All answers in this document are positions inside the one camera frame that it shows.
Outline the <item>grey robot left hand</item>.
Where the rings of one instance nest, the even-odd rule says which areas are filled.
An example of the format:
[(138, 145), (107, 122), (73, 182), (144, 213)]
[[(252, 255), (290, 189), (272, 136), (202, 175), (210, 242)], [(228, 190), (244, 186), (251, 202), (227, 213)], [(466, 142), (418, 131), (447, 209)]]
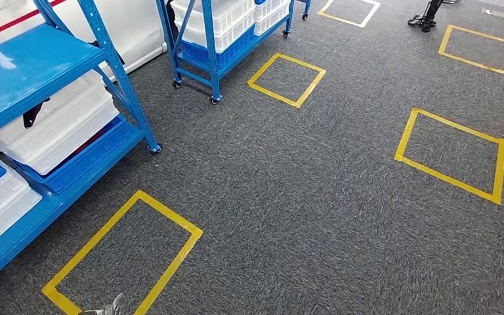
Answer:
[(79, 315), (122, 315), (126, 309), (126, 298), (123, 293), (117, 295), (112, 303), (107, 304), (99, 309), (84, 310), (79, 312)]

